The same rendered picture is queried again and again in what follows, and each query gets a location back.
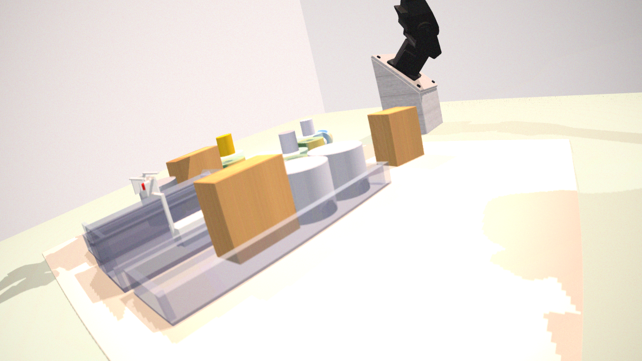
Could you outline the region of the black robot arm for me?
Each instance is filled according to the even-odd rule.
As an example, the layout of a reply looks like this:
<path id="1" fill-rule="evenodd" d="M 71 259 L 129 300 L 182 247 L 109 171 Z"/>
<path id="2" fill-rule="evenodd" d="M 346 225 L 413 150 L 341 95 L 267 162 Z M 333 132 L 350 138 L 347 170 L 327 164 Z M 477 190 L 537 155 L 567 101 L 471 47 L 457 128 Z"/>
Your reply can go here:
<path id="1" fill-rule="evenodd" d="M 394 59 L 387 60 L 393 68 L 415 81 L 428 57 L 436 59 L 442 50 L 436 35 L 439 26 L 426 0 L 401 0 L 394 6 L 398 22 L 404 28 L 404 40 Z"/>

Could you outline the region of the grey cylinder with pale pink top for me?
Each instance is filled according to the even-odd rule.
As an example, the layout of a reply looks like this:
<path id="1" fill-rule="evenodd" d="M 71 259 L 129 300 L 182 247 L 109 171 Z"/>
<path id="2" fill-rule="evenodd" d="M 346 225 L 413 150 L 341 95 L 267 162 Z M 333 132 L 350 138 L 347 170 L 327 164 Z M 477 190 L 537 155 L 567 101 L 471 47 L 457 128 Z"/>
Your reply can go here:
<path id="1" fill-rule="evenodd" d="M 335 191 L 327 157 L 302 157 L 284 163 L 296 212 Z"/>
<path id="2" fill-rule="evenodd" d="M 367 171 L 361 141 L 342 141 L 326 144 L 308 151 L 307 156 L 324 156 L 328 158 L 334 190 Z"/>
<path id="3" fill-rule="evenodd" d="M 178 184 L 177 178 L 175 176 L 158 179 L 157 183 L 158 183 L 160 192 L 166 190 L 167 188 L 174 187 L 175 185 Z M 147 198 L 147 197 L 142 197 L 141 194 L 138 194 L 138 195 L 140 196 L 141 200 L 144 200 Z"/>

